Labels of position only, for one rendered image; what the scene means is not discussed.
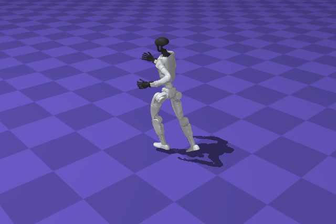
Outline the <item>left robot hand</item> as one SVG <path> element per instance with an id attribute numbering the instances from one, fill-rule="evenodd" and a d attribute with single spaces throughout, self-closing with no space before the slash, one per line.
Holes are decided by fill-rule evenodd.
<path id="1" fill-rule="evenodd" d="M 140 79 L 141 80 L 141 79 Z M 137 81 L 137 85 L 138 85 L 138 87 L 139 87 L 139 89 L 145 89 L 145 88 L 147 88 L 147 87 L 150 87 L 150 83 L 153 83 L 154 81 L 149 81 L 149 82 L 146 82 L 146 81 L 143 81 L 143 80 L 141 80 L 142 82 L 138 82 Z M 139 84 L 139 83 L 141 83 L 141 84 Z M 141 88 L 142 87 L 142 88 Z"/>

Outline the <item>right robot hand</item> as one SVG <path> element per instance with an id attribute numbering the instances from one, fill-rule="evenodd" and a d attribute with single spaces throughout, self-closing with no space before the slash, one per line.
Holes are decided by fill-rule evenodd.
<path id="1" fill-rule="evenodd" d="M 144 60 L 147 60 L 147 61 L 152 61 L 153 63 L 154 63 L 154 60 L 156 59 L 156 58 L 154 58 L 152 55 L 151 55 L 151 53 L 150 52 L 148 52 L 149 53 L 149 55 L 147 54 L 147 53 L 144 53 L 145 55 L 143 55 L 142 57 L 142 59 L 144 59 L 144 58 L 146 58 L 146 59 L 144 59 Z M 146 57 L 144 57 L 144 56 L 146 56 Z M 157 60 L 157 59 L 156 59 Z"/>

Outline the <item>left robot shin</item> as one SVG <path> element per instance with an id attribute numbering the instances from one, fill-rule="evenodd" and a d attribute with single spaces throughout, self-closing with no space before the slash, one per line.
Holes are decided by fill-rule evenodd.
<path id="1" fill-rule="evenodd" d="M 165 145 L 166 140 L 165 140 L 165 137 L 164 137 L 164 126 L 163 126 L 163 124 L 162 123 L 160 124 L 160 121 L 158 119 L 153 119 L 152 124 L 153 124 L 154 130 L 155 130 L 157 136 L 159 137 L 162 145 Z"/>

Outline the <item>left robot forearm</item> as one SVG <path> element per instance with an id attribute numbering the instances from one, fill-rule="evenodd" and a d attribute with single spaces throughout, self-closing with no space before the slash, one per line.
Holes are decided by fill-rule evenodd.
<path id="1" fill-rule="evenodd" d="M 165 85 L 168 80 L 169 80 L 169 76 L 165 76 L 158 81 L 154 81 L 153 83 L 150 83 L 150 87 L 158 87 L 161 85 Z"/>

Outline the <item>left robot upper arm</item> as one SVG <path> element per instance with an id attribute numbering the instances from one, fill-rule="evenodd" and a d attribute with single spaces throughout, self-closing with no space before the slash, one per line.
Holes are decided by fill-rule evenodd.
<path id="1" fill-rule="evenodd" d="M 173 79 L 172 79 L 172 76 L 171 74 L 169 73 L 169 71 L 166 69 L 165 67 L 165 63 L 159 59 L 156 63 L 156 68 L 160 70 L 160 72 L 165 75 L 165 76 L 169 76 L 169 80 L 167 82 L 171 82 Z"/>

